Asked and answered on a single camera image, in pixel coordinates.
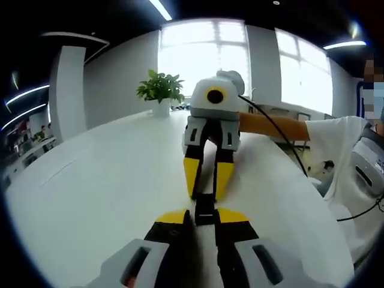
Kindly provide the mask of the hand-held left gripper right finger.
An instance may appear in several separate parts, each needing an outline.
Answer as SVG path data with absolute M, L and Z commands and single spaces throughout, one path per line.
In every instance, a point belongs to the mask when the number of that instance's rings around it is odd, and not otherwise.
M 215 243 L 224 287 L 303 286 L 300 261 L 260 238 L 240 212 L 215 210 Z

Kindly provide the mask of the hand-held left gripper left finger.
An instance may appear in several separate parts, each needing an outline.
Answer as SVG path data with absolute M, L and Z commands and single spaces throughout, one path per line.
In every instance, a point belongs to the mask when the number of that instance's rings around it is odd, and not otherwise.
M 143 239 L 134 239 L 101 264 L 90 287 L 197 287 L 197 244 L 190 211 L 158 217 Z

